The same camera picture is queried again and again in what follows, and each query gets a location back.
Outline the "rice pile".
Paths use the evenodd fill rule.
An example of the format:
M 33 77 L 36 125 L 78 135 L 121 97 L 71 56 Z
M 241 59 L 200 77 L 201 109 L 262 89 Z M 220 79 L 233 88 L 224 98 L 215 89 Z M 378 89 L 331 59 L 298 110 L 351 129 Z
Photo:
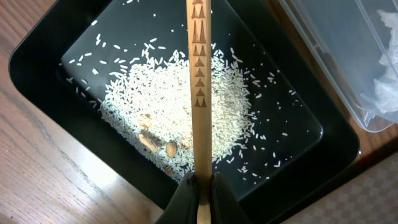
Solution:
M 225 1 L 212 3 L 213 167 L 255 184 L 300 154 L 302 104 Z M 174 180 L 194 170 L 184 1 L 111 1 L 61 58 L 66 86 Z

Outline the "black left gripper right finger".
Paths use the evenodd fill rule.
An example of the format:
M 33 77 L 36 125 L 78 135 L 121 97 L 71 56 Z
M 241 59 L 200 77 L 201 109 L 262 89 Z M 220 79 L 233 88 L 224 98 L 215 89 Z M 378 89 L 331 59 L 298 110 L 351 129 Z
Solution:
M 252 223 L 219 172 L 211 178 L 210 208 L 212 224 Z

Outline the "white tissue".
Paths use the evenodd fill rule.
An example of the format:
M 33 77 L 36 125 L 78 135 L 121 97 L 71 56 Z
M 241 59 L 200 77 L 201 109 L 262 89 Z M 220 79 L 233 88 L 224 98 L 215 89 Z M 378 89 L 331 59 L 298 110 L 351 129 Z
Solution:
M 377 13 L 381 17 L 383 24 L 390 28 L 389 45 L 382 52 L 379 40 L 367 43 L 367 48 L 372 47 L 373 53 L 378 50 L 381 57 L 378 63 L 385 67 L 384 74 L 380 78 L 375 78 L 374 93 L 375 100 L 371 100 L 379 112 L 382 114 L 397 112 L 397 12 L 386 12 L 378 9 Z

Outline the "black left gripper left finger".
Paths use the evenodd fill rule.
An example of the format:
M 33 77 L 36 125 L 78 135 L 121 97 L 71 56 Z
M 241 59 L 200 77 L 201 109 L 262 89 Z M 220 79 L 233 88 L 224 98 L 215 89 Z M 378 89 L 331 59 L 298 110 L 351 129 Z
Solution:
M 186 173 L 155 224 L 196 224 L 199 193 L 194 173 Z

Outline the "wooden chopstick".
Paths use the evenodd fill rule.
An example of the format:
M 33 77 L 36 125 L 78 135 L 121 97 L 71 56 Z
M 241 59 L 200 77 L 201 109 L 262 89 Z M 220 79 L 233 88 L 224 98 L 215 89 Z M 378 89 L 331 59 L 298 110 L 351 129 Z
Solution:
M 211 223 L 211 1 L 187 0 L 194 174 L 199 184 L 198 223 Z

